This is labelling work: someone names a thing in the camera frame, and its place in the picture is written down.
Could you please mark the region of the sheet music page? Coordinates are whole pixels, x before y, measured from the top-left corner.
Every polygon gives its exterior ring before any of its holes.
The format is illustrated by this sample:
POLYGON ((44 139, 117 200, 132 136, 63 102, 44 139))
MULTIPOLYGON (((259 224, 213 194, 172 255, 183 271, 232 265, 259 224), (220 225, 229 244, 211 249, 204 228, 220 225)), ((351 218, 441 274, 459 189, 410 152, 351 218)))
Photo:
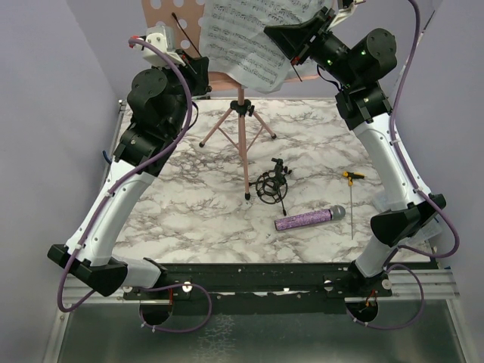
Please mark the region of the sheet music page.
POLYGON ((200 50, 209 70, 230 76, 245 88, 272 93, 284 81, 314 76, 312 60, 292 67, 264 34, 269 25, 299 24, 332 1, 207 1, 200 21, 200 50))

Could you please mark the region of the black microphone shock mount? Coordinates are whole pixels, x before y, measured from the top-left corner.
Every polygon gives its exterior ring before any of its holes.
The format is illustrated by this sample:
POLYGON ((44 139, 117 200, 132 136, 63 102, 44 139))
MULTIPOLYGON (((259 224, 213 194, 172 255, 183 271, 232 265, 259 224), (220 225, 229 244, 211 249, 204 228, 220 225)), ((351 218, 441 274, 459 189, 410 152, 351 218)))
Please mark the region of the black microphone shock mount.
POLYGON ((287 216, 287 211, 284 206, 284 198, 287 196, 288 183, 286 176, 292 173, 284 165, 281 158, 272 158, 271 161, 275 164, 274 168, 263 172, 255 181, 249 183, 249 186, 254 186, 256 189, 256 196, 265 204, 275 205, 280 204, 283 216, 287 216))

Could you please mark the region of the purple glitter microphone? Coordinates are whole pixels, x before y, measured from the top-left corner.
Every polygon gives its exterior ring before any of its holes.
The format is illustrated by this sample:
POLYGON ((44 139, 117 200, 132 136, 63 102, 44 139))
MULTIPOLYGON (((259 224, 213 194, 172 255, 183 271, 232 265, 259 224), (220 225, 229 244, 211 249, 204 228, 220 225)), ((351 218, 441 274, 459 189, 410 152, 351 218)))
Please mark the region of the purple glitter microphone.
POLYGON ((321 209, 296 216, 289 216, 274 221, 277 231, 286 231, 294 228, 301 228, 310 225, 317 225, 325 222, 341 220, 346 216, 343 206, 335 205, 328 209, 321 209))

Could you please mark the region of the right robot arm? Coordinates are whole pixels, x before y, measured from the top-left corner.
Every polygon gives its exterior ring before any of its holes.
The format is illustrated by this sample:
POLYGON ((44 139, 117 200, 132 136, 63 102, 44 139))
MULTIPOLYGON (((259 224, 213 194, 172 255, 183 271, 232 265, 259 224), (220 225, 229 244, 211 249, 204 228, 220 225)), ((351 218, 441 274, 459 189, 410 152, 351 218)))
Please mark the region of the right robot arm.
POLYGON ((354 132, 376 169, 388 207, 371 218, 372 236, 363 253, 351 263, 349 290, 364 296, 375 285, 386 261, 410 237, 436 217, 445 198, 421 183, 413 186, 417 170, 390 126, 392 107, 379 81, 397 65, 396 39, 388 30, 371 30, 352 48, 331 31, 335 12, 322 8, 301 24, 266 26, 264 33, 292 64, 311 59, 340 84, 337 109, 354 132))

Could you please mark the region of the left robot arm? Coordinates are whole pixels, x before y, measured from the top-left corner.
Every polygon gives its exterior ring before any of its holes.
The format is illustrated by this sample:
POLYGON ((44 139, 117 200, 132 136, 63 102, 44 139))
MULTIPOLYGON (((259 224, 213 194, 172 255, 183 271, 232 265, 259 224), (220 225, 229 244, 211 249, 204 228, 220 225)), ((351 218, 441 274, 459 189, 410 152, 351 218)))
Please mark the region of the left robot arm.
POLYGON ((118 259, 113 248, 133 207, 170 158, 173 142, 189 127, 192 103, 187 96, 209 91, 208 57, 177 54, 176 70, 155 57, 153 66, 132 80, 130 124, 113 153, 106 181, 74 234, 48 251, 50 260, 102 296, 121 287, 141 287, 153 299, 166 292, 161 265, 150 259, 118 259))

